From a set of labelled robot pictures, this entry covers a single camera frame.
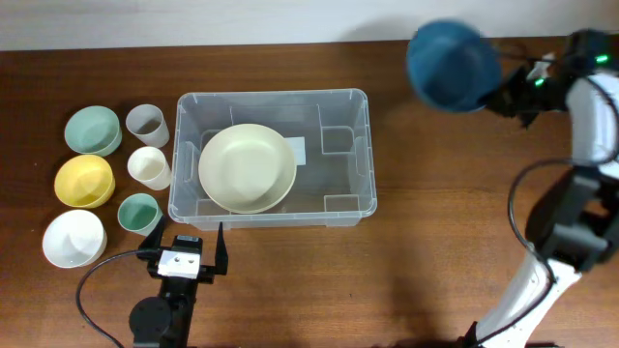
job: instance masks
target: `teal cup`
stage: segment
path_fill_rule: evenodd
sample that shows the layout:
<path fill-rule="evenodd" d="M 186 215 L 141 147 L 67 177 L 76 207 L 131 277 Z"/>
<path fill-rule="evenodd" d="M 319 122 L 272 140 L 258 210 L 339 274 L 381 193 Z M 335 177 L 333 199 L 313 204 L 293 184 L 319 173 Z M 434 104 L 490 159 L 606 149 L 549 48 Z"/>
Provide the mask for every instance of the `teal cup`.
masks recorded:
<path fill-rule="evenodd" d="M 122 138 L 118 116 L 103 106 L 77 111 L 65 127 L 67 145 L 83 155 L 105 157 L 118 148 Z"/>
<path fill-rule="evenodd" d="M 120 225 L 142 236 L 148 236 L 153 232 L 162 215 L 157 200 L 146 193 L 129 196 L 118 208 Z"/>

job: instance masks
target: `wall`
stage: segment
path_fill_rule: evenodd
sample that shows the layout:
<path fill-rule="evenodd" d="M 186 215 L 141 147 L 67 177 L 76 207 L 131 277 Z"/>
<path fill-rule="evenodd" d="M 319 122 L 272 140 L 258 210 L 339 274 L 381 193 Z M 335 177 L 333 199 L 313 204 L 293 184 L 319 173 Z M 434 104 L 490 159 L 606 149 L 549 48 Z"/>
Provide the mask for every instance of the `wall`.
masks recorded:
<path fill-rule="evenodd" d="M 619 29 L 619 0 L 0 0 L 0 49 L 401 40 L 443 16 L 566 35 Z"/>

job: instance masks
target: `white cup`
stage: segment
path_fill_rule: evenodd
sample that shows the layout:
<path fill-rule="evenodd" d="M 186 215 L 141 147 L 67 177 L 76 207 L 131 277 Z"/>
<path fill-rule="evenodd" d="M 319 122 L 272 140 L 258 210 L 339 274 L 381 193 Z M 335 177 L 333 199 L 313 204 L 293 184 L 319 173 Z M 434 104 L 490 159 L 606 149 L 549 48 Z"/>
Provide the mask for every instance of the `white cup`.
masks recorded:
<path fill-rule="evenodd" d="M 60 268 L 90 265 L 105 250 L 107 235 L 99 218 L 85 210 L 61 214 L 47 227 L 43 236 L 43 253 Z"/>
<path fill-rule="evenodd" d="M 136 106 L 127 115 L 127 129 L 148 146 L 160 148 L 170 139 L 162 111 L 151 104 Z"/>
<path fill-rule="evenodd" d="M 132 178 L 149 189 L 161 190 L 170 186 L 172 172 L 162 150 L 144 146 L 129 157 L 127 169 Z"/>

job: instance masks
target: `green led light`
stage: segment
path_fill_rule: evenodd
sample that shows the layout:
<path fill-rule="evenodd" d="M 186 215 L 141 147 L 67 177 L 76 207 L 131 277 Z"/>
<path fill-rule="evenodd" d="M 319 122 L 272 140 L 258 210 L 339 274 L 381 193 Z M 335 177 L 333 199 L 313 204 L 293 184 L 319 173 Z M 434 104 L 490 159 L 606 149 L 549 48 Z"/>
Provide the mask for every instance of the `green led light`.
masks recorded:
<path fill-rule="evenodd" d="M 610 59 L 607 54 L 596 57 L 596 63 L 606 63 Z"/>

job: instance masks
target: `white plate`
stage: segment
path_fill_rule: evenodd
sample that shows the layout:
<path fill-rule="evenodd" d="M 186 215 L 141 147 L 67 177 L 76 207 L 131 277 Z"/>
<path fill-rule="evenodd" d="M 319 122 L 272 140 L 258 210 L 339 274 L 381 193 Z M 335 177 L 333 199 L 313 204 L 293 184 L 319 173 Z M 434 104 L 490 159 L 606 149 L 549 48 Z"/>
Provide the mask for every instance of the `white plate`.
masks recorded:
<path fill-rule="evenodd" d="M 294 153 L 276 131 L 238 125 L 217 133 L 202 151 L 200 183 L 222 208 L 240 214 L 264 212 L 280 203 L 297 175 Z"/>

